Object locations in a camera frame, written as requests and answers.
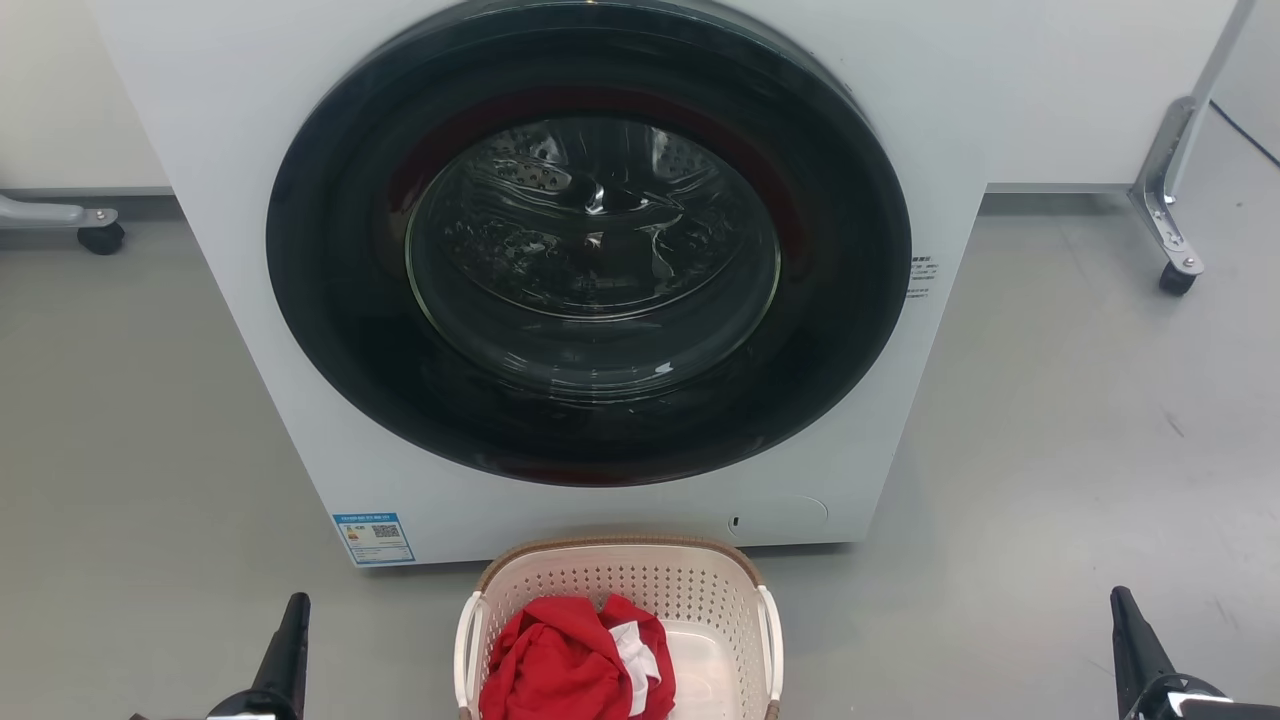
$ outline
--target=gray floor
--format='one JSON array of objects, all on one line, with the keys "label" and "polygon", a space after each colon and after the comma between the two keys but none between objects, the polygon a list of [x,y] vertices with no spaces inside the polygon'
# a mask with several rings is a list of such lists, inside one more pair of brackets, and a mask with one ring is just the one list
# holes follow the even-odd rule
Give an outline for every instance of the gray floor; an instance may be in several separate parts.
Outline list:
[{"label": "gray floor", "polygon": [[[1117,583],[1280,703],[1280,170],[1217,118],[1190,161],[1183,300],[1121,199],[988,200],[870,539],[758,553],[787,717],[1114,717]],[[348,564],[189,231],[123,209],[116,258],[0,238],[0,715],[200,715],[302,589],[308,717],[452,717],[480,568]]]}]

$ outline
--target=white plastic basket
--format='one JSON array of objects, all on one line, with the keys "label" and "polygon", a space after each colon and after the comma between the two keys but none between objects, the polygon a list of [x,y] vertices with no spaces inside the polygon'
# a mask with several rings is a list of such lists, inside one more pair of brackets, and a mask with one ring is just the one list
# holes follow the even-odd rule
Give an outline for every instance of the white plastic basket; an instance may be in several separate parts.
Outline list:
[{"label": "white plastic basket", "polygon": [[494,560],[467,600],[453,647],[453,691],[462,720],[489,676],[498,633],[531,600],[611,593],[652,612],[667,629],[676,671],[669,720],[777,720],[782,626],[755,565],[713,541],[617,537],[552,541]]}]

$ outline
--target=energy label sticker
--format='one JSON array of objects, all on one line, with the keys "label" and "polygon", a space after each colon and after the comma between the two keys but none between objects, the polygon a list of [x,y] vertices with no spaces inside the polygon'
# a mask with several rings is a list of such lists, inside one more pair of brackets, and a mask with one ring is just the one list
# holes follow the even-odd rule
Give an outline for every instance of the energy label sticker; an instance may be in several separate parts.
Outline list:
[{"label": "energy label sticker", "polygon": [[413,550],[404,538],[404,528],[394,512],[334,515],[338,532],[347,541],[347,550],[356,565],[412,562]]}]

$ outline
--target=white washing machine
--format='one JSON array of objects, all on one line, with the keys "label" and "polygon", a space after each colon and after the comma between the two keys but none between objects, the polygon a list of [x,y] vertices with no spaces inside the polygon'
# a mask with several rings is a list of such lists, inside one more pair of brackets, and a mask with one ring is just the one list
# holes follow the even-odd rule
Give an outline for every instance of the white washing machine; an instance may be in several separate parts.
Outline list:
[{"label": "white washing machine", "polygon": [[1016,1],[93,5],[356,564],[865,536]]}]

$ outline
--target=basket handle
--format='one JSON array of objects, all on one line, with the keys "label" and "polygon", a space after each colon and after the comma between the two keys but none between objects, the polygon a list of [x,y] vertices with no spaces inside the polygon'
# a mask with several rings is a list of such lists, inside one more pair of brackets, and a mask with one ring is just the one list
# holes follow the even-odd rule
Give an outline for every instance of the basket handle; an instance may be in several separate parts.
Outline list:
[{"label": "basket handle", "polygon": [[760,603],[764,606],[765,637],[769,639],[769,659],[773,661],[773,673],[769,674],[769,700],[774,703],[782,700],[782,621],[778,619],[778,606],[773,602],[773,593],[764,585],[755,588],[760,593]]},{"label": "basket handle", "polygon": [[453,697],[458,701],[460,710],[471,708],[476,700],[475,670],[477,665],[475,656],[481,652],[480,614],[483,611],[484,598],[480,591],[476,591],[462,606],[458,632],[453,635]]}]

